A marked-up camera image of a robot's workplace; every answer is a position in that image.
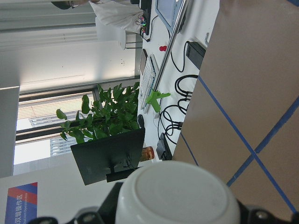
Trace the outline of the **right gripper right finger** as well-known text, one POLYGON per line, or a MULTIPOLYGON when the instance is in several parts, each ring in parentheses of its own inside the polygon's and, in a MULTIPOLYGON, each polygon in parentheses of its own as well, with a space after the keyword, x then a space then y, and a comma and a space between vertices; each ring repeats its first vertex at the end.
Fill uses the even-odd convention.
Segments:
POLYGON ((240 210, 240 224, 247 224, 249 217, 249 210, 245 205, 243 205, 239 200, 237 200, 239 210, 240 210))

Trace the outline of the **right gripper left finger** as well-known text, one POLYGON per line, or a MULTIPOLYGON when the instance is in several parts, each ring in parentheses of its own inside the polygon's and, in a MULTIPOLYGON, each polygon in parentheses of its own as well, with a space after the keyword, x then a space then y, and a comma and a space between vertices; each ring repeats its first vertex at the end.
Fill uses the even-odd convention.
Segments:
POLYGON ((123 182, 117 182, 109 194, 105 198, 104 202, 98 209, 98 213, 101 216, 104 224, 114 224, 118 203, 118 196, 123 182))

